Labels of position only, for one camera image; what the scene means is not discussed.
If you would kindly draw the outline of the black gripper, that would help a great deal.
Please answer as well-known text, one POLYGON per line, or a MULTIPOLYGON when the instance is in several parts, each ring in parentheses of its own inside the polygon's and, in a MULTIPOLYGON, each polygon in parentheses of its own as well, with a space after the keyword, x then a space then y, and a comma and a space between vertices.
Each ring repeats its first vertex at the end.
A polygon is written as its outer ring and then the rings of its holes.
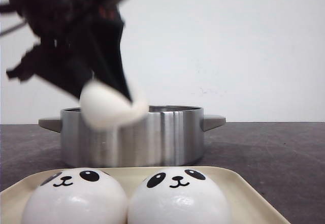
POLYGON ((6 70, 8 78, 23 82, 37 75, 79 99, 82 88, 95 75, 131 102, 120 53, 122 21, 98 19, 90 27, 89 41, 65 40, 100 9, 114 10, 121 1, 9 0, 1 4, 1 14, 17 13, 23 20, 1 31, 1 36, 28 25, 41 38, 16 67, 6 70))

